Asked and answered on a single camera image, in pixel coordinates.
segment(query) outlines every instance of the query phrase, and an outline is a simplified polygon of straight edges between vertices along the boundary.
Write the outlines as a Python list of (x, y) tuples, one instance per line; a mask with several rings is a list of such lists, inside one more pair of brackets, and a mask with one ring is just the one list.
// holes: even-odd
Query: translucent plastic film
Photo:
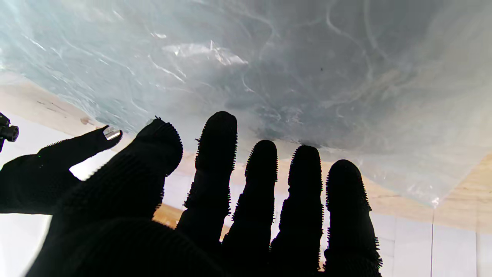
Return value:
[(102, 123), (206, 119), (437, 205), (492, 150), (489, 0), (0, 0), (0, 69)]

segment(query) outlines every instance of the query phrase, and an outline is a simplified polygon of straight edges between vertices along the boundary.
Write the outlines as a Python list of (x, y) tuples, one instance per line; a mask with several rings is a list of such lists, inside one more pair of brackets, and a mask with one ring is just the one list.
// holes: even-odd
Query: white tile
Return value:
[(476, 234), (434, 225), (432, 277), (476, 277)]
[(492, 276), (492, 235), (477, 234), (477, 277)]
[(382, 277), (393, 277), (394, 258), (386, 255), (381, 255), (383, 258), (383, 267), (379, 269)]
[(395, 240), (396, 217), (371, 212), (370, 219), (374, 226), (376, 237), (391, 241)]
[(431, 276), (432, 224), (396, 218), (394, 277)]
[(389, 257), (395, 256), (395, 241), (379, 239), (379, 254)]

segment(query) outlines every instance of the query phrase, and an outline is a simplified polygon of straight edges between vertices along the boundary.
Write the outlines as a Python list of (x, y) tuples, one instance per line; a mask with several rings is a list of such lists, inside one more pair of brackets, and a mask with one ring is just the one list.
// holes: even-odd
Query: textured rubber nubs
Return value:
[(328, 173), (326, 186), (328, 211), (343, 212), (370, 211), (366, 190), (359, 169), (347, 160), (339, 160), (332, 165)]
[(330, 212), (326, 268), (336, 270), (346, 260), (360, 266), (358, 274), (377, 273), (382, 266), (378, 239), (369, 216), (370, 206), (359, 169), (347, 160), (334, 163), (328, 174), (327, 203)]
[(183, 157), (183, 144), (180, 136), (171, 123), (154, 119), (136, 136), (135, 141), (154, 145), (156, 151), (164, 151), (166, 160), (166, 175), (173, 172)]
[(203, 128), (195, 160), (197, 170), (231, 172), (238, 141), (238, 122), (234, 115), (220, 111)]

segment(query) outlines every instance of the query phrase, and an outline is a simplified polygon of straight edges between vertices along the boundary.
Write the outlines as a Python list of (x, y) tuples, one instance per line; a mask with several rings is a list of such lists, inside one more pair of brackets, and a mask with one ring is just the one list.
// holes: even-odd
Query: fingertip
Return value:
[(361, 173), (356, 165), (348, 160), (338, 160), (330, 168), (330, 173), (338, 174), (355, 174), (360, 176)]
[(226, 112), (226, 111), (218, 111), (216, 113), (214, 113), (208, 120), (207, 120), (207, 123), (208, 122), (215, 122), (215, 121), (219, 121), (219, 122), (227, 122), (227, 123), (232, 123), (232, 124), (236, 124), (237, 125), (237, 119), (234, 115)]
[(270, 140), (259, 141), (251, 151), (246, 164), (246, 178), (254, 176), (263, 176), (277, 180), (277, 147)]
[(301, 145), (294, 152), (290, 164), (289, 184), (306, 183), (304, 180), (309, 179), (310, 182), (319, 179), (321, 182), (321, 160), (319, 158), (318, 149), (308, 145)]
[(327, 207), (340, 210), (370, 211), (362, 176), (352, 162), (339, 160), (330, 168), (326, 183)]
[(203, 128), (195, 159), (197, 170), (231, 172), (234, 169), (238, 141), (238, 122), (234, 115), (219, 111)]

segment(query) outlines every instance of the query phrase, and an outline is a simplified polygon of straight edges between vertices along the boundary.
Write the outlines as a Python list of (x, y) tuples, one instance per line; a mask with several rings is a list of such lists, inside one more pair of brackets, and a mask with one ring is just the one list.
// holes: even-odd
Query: gloved hand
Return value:
[[(229, 178), (236, 144), (234, 116), (219, 112), (207, 121), (199, 140), (195, 179), (184, 204), (187, 210), (176, 230), (235, 276), (321, 274), (322, 181), (320, 157), (314, 147), (302, 145), (294, 153), (280, 232), (270, 244), (277, 149), (271, 141), (258, 142), (246, 165), (246, 186), (233, 215), (234, 223), (222, 244), (219, 242), (224, 218), (230, 211)], [(357, 167), (346, 160), (336, 162), (326, 191), (331, 219), (326, 273), (379, 276), (382, 261)]]
[(251, 153), (234, 224), (220, 243), (236, 144), (236, 118), (214, 114), (199, 139), (186, 210), (172, 230), (153, 222), (152, 216), (183, 147), (171, 124), (154, 120), (64, 196), (27, 276), (379, 276), (370, 208), (360, 173), (348, 161), (330, 170), (330, 248), (325, 273), (317, 271), (321, 167), (317, 150), (305, 145), (292, 159), (290, 195), (271, 249), (277, 152), (266, 140)]
[(107, 140), (106, 128), (56, 142), (37, 154), (4, 164), (0, 171), (0, 213), (52, 214), (57, 200), (80, 182), (69, 169), (120, 142), (123, 133)]

